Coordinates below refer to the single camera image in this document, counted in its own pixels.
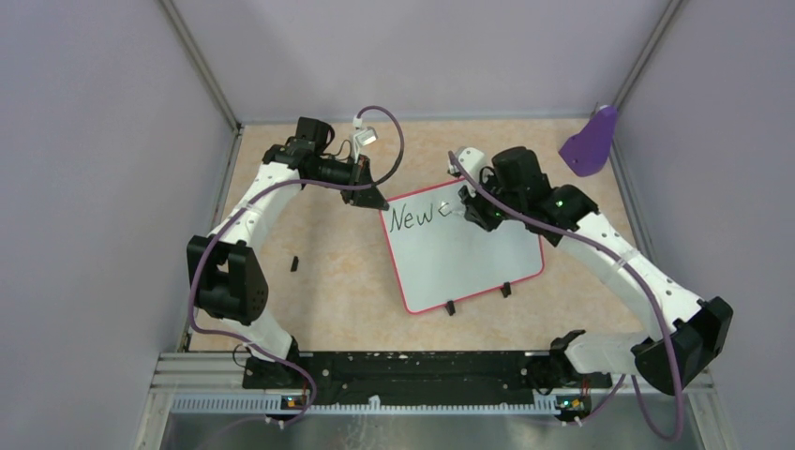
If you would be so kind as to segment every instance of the robotic arm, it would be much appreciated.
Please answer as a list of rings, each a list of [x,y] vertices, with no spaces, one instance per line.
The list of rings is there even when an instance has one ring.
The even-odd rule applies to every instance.
[[[294,347],[293,338],[265,308],[268,284],[256,253],[281,211],[303,186],[288,185],[261,198],[256,196],[276,183],[298,179],[344,186],[372,185],[369,158],[360,152],[363,146],[374,142],[377,135],[372,127],[362,127],[361,119],[357,119],[356,125],[349,137],[351,153],[340,160],[324,153],[334,140],[331,126],[316,119],[299,118],[295,135],[283,145],[273,145],[265,152],[254,182],[229,216],[209,235],[193,236],[187,245],[187,266],[192,281],[212,237],[230,220],[235,220],[211,250],[202,271],[195,306],[229,325],[248,342],[258,344],[281,359],[286,359]],[[353,206],[389,209],[375,186],[342,190],[341,195],[345,203]],[[234,218],[241,209],[244,210],[242,215]],[[256,356],[270,361],[264,354],[257,352]]]
[[[675,283],[638,253],[599,213],[596,203],[570,185],[551,187],[541,172],[535,153],[515,147],[496,155],[492,167],[486,156],[471,147],[459,149],[449,172],[460,176],[462,168],[485,192],[528,218],[596,241],[621,259],[616,262],[603,251],[579,240],[532,225],[530,232],[584,263],[640,319],[644,332],[596,334],[576,330],[552,342],[550,354],[568,363],[577,373],[593,372],[641,375],[661,392],[673,395],[662,333],[646,293],[623,266],[631,263],[651,288],[662,309],[665,332],[671,337],[682,385],[687,385],[721,352],[731,307],[720,297],[705,301]],[[463,216],[490,232],[512,217],[467,185],[458,193]]]

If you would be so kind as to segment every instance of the wooden table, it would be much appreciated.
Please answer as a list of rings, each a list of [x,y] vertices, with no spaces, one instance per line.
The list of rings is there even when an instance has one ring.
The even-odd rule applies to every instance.
[[[392,165],[398,135],[389,122],[368,122],[379,140],[366,148],[373,177]],[[401,124],[405,157],[381,186],[386,198],[449,180],[447,152],[473,146],[489,156],[525,145],[538,155],[552,186],[574,184],[599,204],[613,226],[632,236],[613,171],[576,177],[557,154],[584,125],[583,119],[429,121]],[[336,152],[351,124],[334,124]],[[246,127],[226,202],[226,214],[254,179],[263,153],[284,143],[295,124]],[[544,273],[513,286],[503,298],[490,292],[457,302],[457,314],[443,308],[409,314],[375,210],[344,204],[336,191],[307,187],[285,208],[259,251],[270,287],[267,307],[306,351],[544,350],[567,332],[624,332],[640,323],[599,280],[544,241]],[[293,256],[300,264],[291,273]],[[203,312],[200,324],[221,327]],[[237,342],[195,335],[191,350],[230,350]]]

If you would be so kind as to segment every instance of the red border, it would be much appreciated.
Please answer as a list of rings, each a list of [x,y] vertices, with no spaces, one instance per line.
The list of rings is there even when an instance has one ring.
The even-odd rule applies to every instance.
[[[409,192],[407,194],[400,194],[400,195],[398,195],[396,197],[392,197],[391,199],[387,199],[387,201],[391,202],[391,201],[394,201],[394,200],[405,199],[406,197],[410,197],[412,195],[421,194],[423,192],[428,192],[429,190],[432,190],[432,189],[443,188],[445,186],[449,186],[449,185],[452,185],[454,183],[466,183],[466,180],[458,179],[458,180],[453,180],[453,181],[446,181],[444,183],[440,183],[439,185],[434,185],[434,186],[430,186],[430,187],[424,187],[422,189],[415,190],[413,192]],[[395,277],[397,277],[397,285],[400,288],[400,298],[403,299],[403,308],[405,308],[406,311],[409,314],[421,314],[423,312],[427,312],[427,311],[430,311],[432,309],[437,309],[437,308],[444,307],[445,304],[442,303],[441,305],[438,305],[436,307],[429,307],[429,308],[422,309],[422,310],[419,310],[419,311],[412,311],[412,310],[409,309],[409,306],[406,305],[406,294],[403,293],[403,283],[400,282],[400,274],[398,273],[398,265],[395,264],[395,253],[392,251],[392,244],[389,242],[389,232],[386,230],[386,222],[383,220],[383,214],[379,214],[379,217],[381,217],[381,228],[383,229],[383,237],[386,239],[386,246],[389,248],[389,258],[392,260],[392,268],[395,269]],[[524,278],[513,280],[513,281],[511,281],[511,283],[519,283],[521,281],[524,281],[524,280],[527,280],[527,279],[530,279],[530,278],[536,278],[536,277],[538,277],[539,275],[541,275],[544,272],[545,263],[546,262],[544,260],[544,245],[541,242],[541,236],[540,235],[538,236],[538,248],[541,250],[541,270],[539,270],[534,275],[530,275],[529,277],[524,277]],[[502,286],[495,286],[493,288],[489,288],[489,289],[483,290],[481,292],[471,293],[471,294],[469,294],[467,296],[464,296],[464,297],[461,297],[461,298],[455,298],[455,299],[453,299],[453,301],[454,302],[458,302],[460,300],[466,300],[467,298],[475,297],[476,295],[480,295],[482,293],[490,293],[491,291],[497,291],[501,287]]]

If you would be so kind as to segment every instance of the purple object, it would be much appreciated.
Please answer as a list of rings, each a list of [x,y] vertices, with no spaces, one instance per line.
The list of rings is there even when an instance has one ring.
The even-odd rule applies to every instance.
[[[613,133],[619,112],[603,106],[578,134],[566,141],[558,152],[577,176],[589,176],[602,170],[610,156]]]

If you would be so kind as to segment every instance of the gray wall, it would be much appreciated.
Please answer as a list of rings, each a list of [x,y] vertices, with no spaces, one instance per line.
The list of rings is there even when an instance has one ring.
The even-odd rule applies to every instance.
[[[0,61],[0,446],[129,448],[231,134],[152,0],[3,2]]]
[[[791,448],[795,2],[694,1],[620,119],[661,265],[735,319],[714,378],[744,448]]]
[[[238,118],[589,113],[668,0],[177,0]]]

